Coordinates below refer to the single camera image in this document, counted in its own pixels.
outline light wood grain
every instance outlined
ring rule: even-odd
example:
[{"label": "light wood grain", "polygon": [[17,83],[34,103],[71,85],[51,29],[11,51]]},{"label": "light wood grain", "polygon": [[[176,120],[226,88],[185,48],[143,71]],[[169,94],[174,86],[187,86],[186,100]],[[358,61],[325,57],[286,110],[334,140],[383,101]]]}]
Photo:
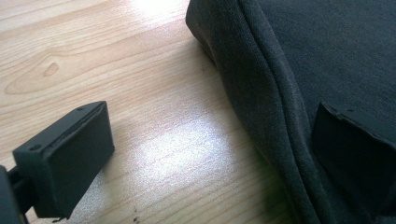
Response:
[{"label": "light wood grain", "polygon": [[62,222],[294,222],[185,25],[187,5],[0,2],[1,164],[68,111],[108,102],[116,151]]}]

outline wooden table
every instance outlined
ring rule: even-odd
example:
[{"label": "wooden table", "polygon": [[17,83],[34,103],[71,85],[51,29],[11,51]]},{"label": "wooden table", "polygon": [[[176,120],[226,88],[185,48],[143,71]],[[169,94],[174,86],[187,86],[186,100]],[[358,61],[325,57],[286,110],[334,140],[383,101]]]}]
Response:
[{"label": "wooden table", "polygon": [[188,2],[0,2],[1,164],[70,110],[108,103],[116,151],[62,222],[294,222],[185,25]]}]

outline dark cloth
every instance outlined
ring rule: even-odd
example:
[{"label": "dark cloth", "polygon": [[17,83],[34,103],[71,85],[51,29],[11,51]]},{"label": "dark cloth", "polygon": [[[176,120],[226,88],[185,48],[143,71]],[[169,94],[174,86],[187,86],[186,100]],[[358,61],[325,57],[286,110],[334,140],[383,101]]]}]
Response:
[{"label": "dark cloth", "polygon": [[322,101],[396,126],[396,2],[191,0],[186,21],[301,223],[396,223],[353,203],[311,137]]}]

